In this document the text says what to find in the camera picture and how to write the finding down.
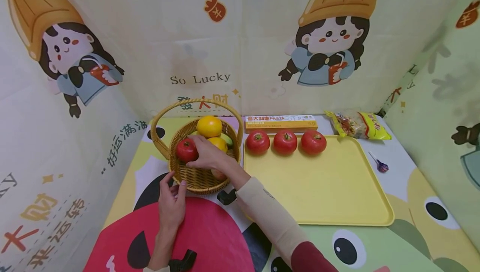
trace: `snack bag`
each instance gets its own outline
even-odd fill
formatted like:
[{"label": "snack bag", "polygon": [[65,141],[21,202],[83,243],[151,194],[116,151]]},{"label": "snack bag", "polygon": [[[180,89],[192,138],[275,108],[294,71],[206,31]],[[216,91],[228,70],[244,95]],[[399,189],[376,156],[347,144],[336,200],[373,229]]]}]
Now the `snack bag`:
[{"label": "snack bag", "polygon": [[332,118],[331,123],[341,137],[350,136],[370,140],[392,139],[386,129],[378,123],[373,113],[347,110],[342,113],[325,111],[325,114]]}]

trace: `green fruit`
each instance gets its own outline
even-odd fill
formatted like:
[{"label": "green fruit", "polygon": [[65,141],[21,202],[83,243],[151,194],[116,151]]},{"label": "green fruit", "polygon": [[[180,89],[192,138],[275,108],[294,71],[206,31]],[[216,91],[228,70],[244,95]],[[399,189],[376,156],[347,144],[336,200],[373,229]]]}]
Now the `green fruit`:
[{"label": "green fruit", "polygon": [[227,135],[225,135],[224,133],[222,133],[222,134],[220,135],[220,137],[227,143],[227,146],[229,146],[229,147],[233,146],[233,140],[230,139],[229,136],[227,136]]},{"label": "green fruit", "polygon": [[[198,135],[198,131],[193,131],[193,132],[192,132],[192,136],[194,136],[194,135]],[[230,148],[231,146],[233,146],[233,140],[230,139],[229,136],[227,136],[227,135],[225,135],[224,133],[222,133],[222,134],[220,135],[220,137],[221,137],[221,139],[223,139],[223,140],[227,143],[228,148]]]}]

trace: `orange box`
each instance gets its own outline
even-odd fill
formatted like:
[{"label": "orange box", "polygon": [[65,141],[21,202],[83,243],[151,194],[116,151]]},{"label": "orange box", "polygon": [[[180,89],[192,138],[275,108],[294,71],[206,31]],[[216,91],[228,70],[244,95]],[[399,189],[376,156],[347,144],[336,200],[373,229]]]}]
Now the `orange box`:
[{"label": "orange box", "polygon": [[281,130],[306,132],[317,130],[318,125],[313,115],[251,115],[245,117],[245,132],[263,130],[277,133]]}]

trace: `printed tablecloth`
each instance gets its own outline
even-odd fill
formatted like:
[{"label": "printed tablecloth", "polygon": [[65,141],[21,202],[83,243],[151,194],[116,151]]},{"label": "printed tablecloth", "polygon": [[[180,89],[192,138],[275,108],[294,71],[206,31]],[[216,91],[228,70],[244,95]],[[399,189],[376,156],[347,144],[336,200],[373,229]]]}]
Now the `printed tablecloth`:
[{"label": "printed tablecloth", "polygon": [[[162,118],[157,134],[168,145],[177,129],[192,119]],[[222,119],[238,127],[235,118]],[[333,134],[326,117],[316,120],[321,133]],[[390,227],[303,225],[323,255],[341,272],[479,271],[479,253],[398,140],[359,141],[365,152],[390,167],[385,174],[374,170],[394,209],[395,222]],[[153,145],[148,127],[84,271],[139,271],[148,265],[159,227],[158,183],[167,172],[167,161]],[[335,202],[335,197],[328,202]],[[182,259],[188,249],[195,251],[192,272],[291,271],[236,202],[224,206],[217,194],[189,193],[186,205],[173,258]],[[321,211],[321,203],[312,210]]]}]

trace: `orange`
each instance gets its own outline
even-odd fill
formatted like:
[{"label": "orange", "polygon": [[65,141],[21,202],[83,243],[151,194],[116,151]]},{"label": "orange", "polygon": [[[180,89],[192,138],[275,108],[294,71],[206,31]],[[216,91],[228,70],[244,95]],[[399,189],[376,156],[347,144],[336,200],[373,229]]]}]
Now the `orange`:
[{"label": "orange", "polygon": [[222,133],[222,120],[211,115],[200,118],[197,123],[197,131],[201,136],[218,137]]},{"label": "orange", "polygon": [[224,139],[222,139],[221,137],[211,137],[210,139],[208,139],[213,145],[215,145],[215,147],[217,147],[218,149],[220,149],[221,151],[223,152],[227,152],[227,142],[225,142]]}]

